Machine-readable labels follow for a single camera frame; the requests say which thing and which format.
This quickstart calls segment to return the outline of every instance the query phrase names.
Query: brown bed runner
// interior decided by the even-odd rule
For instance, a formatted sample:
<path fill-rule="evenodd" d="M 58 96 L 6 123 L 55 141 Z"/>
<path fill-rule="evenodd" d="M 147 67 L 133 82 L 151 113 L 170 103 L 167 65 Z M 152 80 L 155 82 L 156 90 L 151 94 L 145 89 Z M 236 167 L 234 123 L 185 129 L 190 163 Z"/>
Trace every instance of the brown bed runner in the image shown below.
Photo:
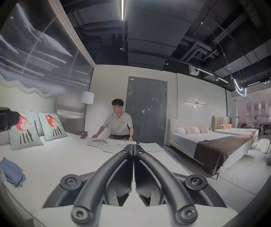
<path fill-rule="evenodd" d="M 204 164 L 214 175 L 228 157 L 249 140 L 248 136 L 231 135 L 198 142 L 194 159 Z"/>

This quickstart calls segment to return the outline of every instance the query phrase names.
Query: bed leg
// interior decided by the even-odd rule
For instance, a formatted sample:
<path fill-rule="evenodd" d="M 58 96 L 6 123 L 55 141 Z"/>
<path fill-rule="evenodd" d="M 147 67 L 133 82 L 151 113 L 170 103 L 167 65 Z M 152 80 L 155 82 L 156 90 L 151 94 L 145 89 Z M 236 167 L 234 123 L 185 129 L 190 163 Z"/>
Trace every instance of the bed leg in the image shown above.
<path fill-rule="evenodd" d="M 219 175 L 219 173 L 216 173 L 215 175 L 217 175 L 216 176 L 216 179 L 215 178 L 213 178 L 213 177 L 211 177 L 212 179 L 214 179 L 214 180 L 217 180 L 218 179 L 218 175 Z"/>

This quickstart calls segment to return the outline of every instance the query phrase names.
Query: folded blue cloth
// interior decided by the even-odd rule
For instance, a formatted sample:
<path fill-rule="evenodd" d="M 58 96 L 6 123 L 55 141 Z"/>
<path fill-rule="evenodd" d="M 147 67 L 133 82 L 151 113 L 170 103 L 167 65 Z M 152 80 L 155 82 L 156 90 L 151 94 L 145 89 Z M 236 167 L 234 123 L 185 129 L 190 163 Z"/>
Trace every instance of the folded blue cloth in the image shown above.
<path fill-rule="evenodd" d="M 22 183 L 26 178 L 22 173 L 22 169 L 16 163 L 3 157 L 0 162 L 0 167 L 9 183 L 13 184 L 14 187 L 22 187 Z"/>

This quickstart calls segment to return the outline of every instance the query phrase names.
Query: white t-shirt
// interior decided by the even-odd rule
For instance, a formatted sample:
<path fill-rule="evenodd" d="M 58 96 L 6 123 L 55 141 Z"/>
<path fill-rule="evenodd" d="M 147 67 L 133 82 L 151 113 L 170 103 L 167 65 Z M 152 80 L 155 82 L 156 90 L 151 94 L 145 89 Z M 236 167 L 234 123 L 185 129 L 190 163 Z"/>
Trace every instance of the white t-shirt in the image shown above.
<path fill-rule="evenodd" d="M 108 115 L 107 119 L 105 120 L 105 123 L 103 124 L 104 127 L 108 128 L 110 125 L 111 127 L 111 134 L 115 135 L 126 135 L 129 134 L 129 127 L 132 127 L 132 119 L 131 116 L 123 112 L 122 116 L 118 118 L 115 112 Z"/>

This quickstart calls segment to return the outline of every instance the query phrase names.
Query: black ceiling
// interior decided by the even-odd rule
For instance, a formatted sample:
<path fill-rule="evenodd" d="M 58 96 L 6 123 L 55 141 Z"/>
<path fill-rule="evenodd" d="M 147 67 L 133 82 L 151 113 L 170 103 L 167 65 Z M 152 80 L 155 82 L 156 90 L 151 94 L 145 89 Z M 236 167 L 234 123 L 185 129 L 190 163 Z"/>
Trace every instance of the black ceiling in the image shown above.
<path fill-rule="evenodd" d="M 60 1 L 96 64 L 186 75 L 192 64 L 230 91 L 230 74 L 245 84 L 271 77 L 271 34 L 249 0 L 125 0 L 124 21 L 121 0 Z"/>

